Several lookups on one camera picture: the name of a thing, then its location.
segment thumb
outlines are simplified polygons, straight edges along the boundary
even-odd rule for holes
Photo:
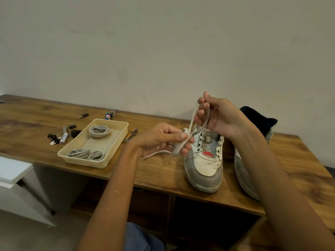
[[[212,106],[220,106],[222,99],[212,97],[208,94],[208,92],[204,92],[205,101],[208,102]]]
[[[161,134],[159,143],[175,142],[180,143],[187,139],[186,133]]]

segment wooden table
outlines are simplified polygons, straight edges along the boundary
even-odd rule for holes
[[[110,109],[73,105],[48,100],[2,95],[0,100],[0,155],[27,162],[43,163],[66,171],[108,180],[123,142],[104,169],[66,163],[57,156],[62,145],[49,145],[47,134],[62,135],[62,126],[75,123],[85,128],[93,119],[104,118]],[[89,117],[77,119],[83,113]],[[128,131],[139,132],[166,122],[179,128],[189,121],[118,111],[113,120],[129,123]],[[335,232],[335,180],[296,135],[274,134],[270,146],[291,180],[305,196],[328,228]],[[256,215],[265,215],[261,204],[242,192],[232,162],[224,162],[220,190],[207,194],[195,190],[187,181],[181,157],[156,155],[141,159],[135,186],[193,200],[219,204]]]

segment hand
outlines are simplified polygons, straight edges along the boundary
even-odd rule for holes
[[[187,134],[182,130],[167,123],[159,123],[152,130],[147,130],[137,134],[128,143],[131,143],[141,150],[141,157],[146,157],[154,152],[166,150],[172,152],[176,143],[187,139]],[[194,143],[194,138],[190,138],[180,151],[181,156],[187,156],[191,149],[190,143]]]
[[[194,117],[194,122],[202,125],[205,110],[210,108],[207,128],[230,140],[241,128],[249,126],[251,123],[240,109],[228,99],[215,98],[210,96],[208,92],[204,92],[203,97],[199,98],[199,104],[199,110]]]

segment beige tray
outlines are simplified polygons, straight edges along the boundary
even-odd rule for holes
[[[88,132],[88,129],[96,125],[103,125],[108,127],[111,130],[111,133],[101,138],[95,138],[91,136]],[[87,125],[87,127],[84,128],[75,139],[65,145],[65,147],[57,153],[57,155],[62,157],[68,163],[96,168],[105,168],[127,135],[128,125],[128,122],[123,121],[95,119],[89,125]],[[101,151],[106,153],[106,156],[101,161],[94,161],[73,158],[66,155],[69,151],[79,148],[89,149],[91,152]]]

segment white marker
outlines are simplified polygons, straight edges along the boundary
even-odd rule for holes
[[[64,144],[67,137],[68,137],[69,133],[67,132],[67,129],[65,126],[63,126],[63,136],[61,138],[61,141],[59,142],[60,144]]]

